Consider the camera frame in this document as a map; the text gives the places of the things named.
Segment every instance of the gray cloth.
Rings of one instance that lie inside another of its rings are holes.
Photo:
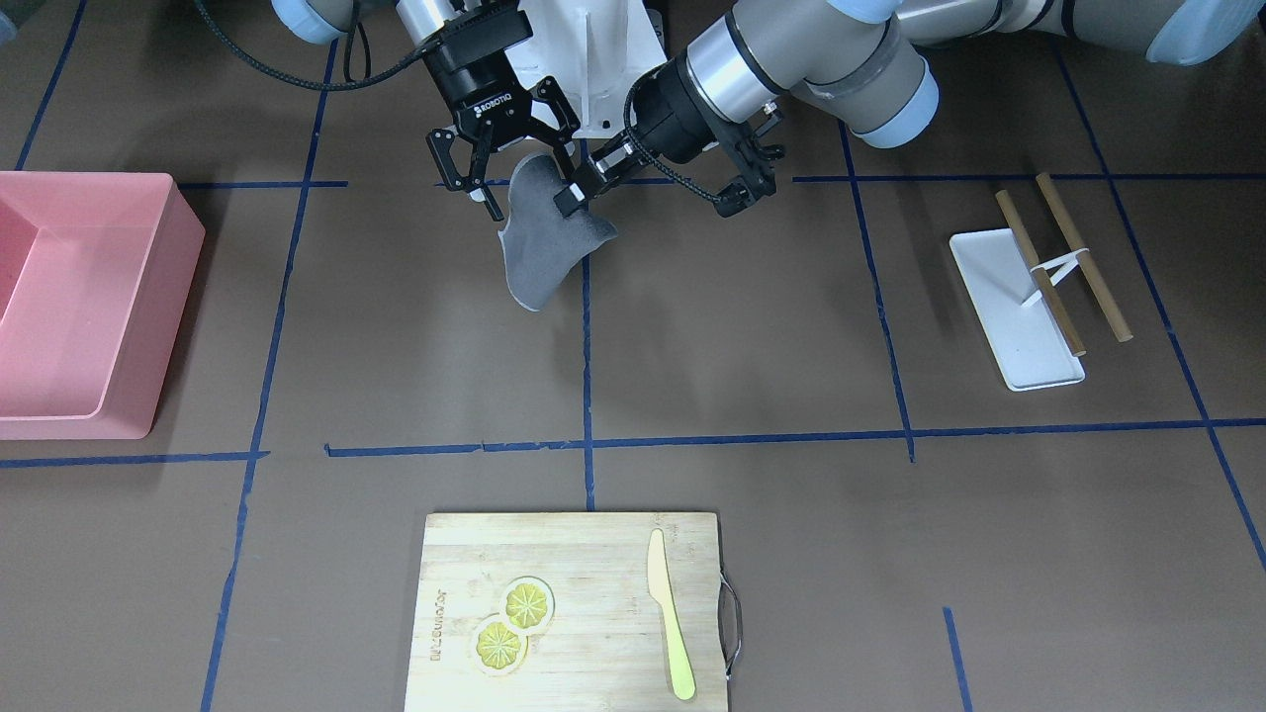
[[[501,238],[505,284],[523,308],[539,312],[585,255],[615,237],[615,226],[580,209],[562,217],[553,196],[567,184],[548,153],[519,161],[510,175],[510,219]]]

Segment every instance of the cutting board handle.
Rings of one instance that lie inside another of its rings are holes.
[[[720,620],[724,616],[725,606],[724,599],[728,597],[732,602],[730,611],[734,613],[734,646],[732,652],[725,654],[725,682],[729,682],[734,677],[734,664],[738,663],[738,656],[743,652],[743,606],[738,602],[738,592],[730,585],[729,579],[725,576],[725,570],[720,571],[720,602],[717,606],[717,630],[720,632],[720,650],[725,651],[728,647],[725,645],[725,625]]]

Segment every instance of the black cable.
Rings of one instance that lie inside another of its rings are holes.
[[[695,181],[693,181],[691,179],[687,179],[686,176],[684,176],[684,175],[679,174],[677,171],[670,168],[662,161],[660,161],[658,158],[656,158],[646,148],[646,146],[642,144],[642,139],[638,138],[637,132],[633,130],[633,127],[629,125],[630,124],[630,120],[629,120],[629,118],[630,118],[630,110],[633,109],[633,95],[642,86],[642,82],[646,81],[655,72],[656,72],[656,70],[651,70],[651,71],[646,72],[644,75],[639,76],[638,80],[633,82],[633,86],[629,87],[628,96],[624,98],[624,134],[628,137],[628,141],[633,146],[633,148],[638,153],[641,153],[643,158],[646,158],[647,161],[649,161],[652,166],[655,166],[656,168],[660,168],[661,174],[663,174],[663,175],[668,176],[670,179],[672,179],[674,182],[685,186],[690,193],[694,193],[699,198],[703,198],[704,200],[706,200],[706,201],[709,201],[709,203],[711,203],[711,204],[715,205],[715,204],[718,204],[718,203],[722,201],[722,196],[720,195],[715,195],[715,194],[708,193],[703,188],[699,188],[699,185]]]
[[[361,44],[365,47],[365,76],[370,79],[370,37],[365,34],[365,24],[361,23],[361,0],[352,0],[352,32],[347,33],[347,44],[343,46],[343,79],[352,80],[352,39],[361,35]]]
[[[348,81],[343,84],[309,81],[306,79],[300,79],[294,75],[287,75],[286,72],[282,72],[280,70],[275,70],[268,65],[265,65],[260,60],[256,60],[254,57],[248,54],[244,49],[238,47],[232,39],[229,39],[227,34],[224,34],[224,30],[220,29],[220,25],[218,25],[215,20],[211,19],[211,14],[206,10],[206,3],[204,0],[194,0],[194,8],[197,9],[197,14],[203,18],[203,22],[206,23],[206,27],[211,29],[211,34],[214,34],[216,39],[219,39],[222,43],[224,43],[224,46],[228,47],[229,51],[232,51],[233,54],[235,54],[239,60],[242,60],[247,65],[251,65],[252,68],[271,76],[272,79],[284,81],[286,84],[298,86],[300,89],[309,89],[311,91],[351,91],[353,89],[365,89],[367,86],[373,86],[375,84],[394,77],[395,75],[400,73],[406,67],[409,67],[409,65],[413,65],[414,62],[422,58],[422,47],[418,47],[413,52],[405,54],[405,57],[399,62],[396,62],[394,67],[360,81]]]

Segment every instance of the white tray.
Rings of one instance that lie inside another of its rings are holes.
[[[1081,360],[1069,350],[1046,302],[1023,305],[1037,285],[1010,229],[960,233],[950,238],[950,250],[1006,388],[1033,390],[1085,380]]]

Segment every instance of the brown floor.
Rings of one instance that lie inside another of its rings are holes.
[[[679,5],[677,46],[724,8]],[[267,4],[213,6],[320,75]],[[425,516],[586,507],[719,513],[736,712],[1262,709],[1266,35],[927,56],[924,136],[789,104],[776,196],[622,188],[529,314],[433,186],[423,70],[320,98],[185,1],[49,1],[0,48],[0,166],[170,172],[209,233],[153,435],[0,443],[0,709],[395,712]],[[1136,337],[1072,279],[1085,383],[1012,393],[947,241],[1006,188],[1055,255],[1038,171]]]

